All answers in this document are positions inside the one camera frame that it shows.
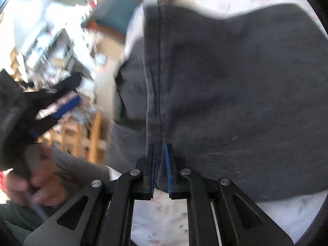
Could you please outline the person's left hand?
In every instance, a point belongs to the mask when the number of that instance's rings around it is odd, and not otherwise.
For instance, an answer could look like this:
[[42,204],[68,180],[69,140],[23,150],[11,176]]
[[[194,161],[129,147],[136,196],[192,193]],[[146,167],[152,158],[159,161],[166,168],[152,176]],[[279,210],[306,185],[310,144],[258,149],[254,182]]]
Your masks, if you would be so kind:
[[67,192],[57,175],[57,165],[51,157],[52,148],[40,143],[38,146],[41,150],[41,160],[31,173],[30,179],[26,180],[11,171],[6,176],[6,194],[12,202],[27,206],[28,199],[25,194],[33,187],[38,189],[32,196],[34,203],[50,207],[60,205],[66,199]]

